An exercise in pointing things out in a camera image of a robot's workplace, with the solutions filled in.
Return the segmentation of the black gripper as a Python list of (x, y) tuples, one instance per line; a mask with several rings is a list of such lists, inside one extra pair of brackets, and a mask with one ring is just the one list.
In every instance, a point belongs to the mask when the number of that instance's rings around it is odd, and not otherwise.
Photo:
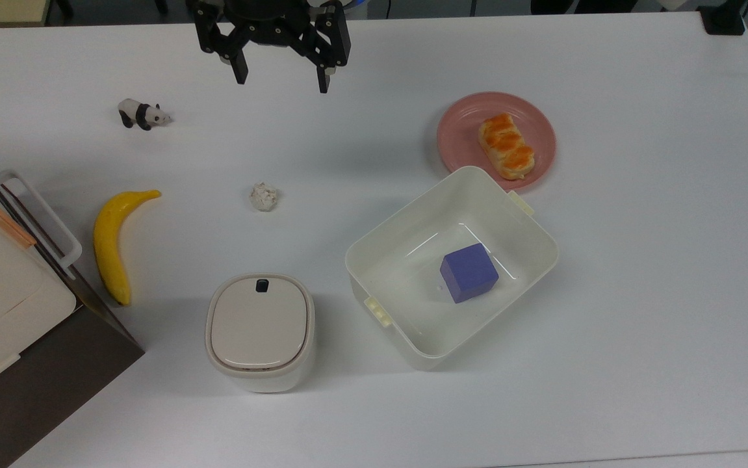
[[(220, 18), (234, 25), (220, 32)], [(328, 92), (336, 68), (349, 62), (351, 41), (342, 3), (312, 6), (307, 1), (223, 1), (194, 4), (193, 18), (200, 48), (228, 63), (237, 83), (244, 84), (247, 42), (295, 48), (315, 65), (320, 93)]]

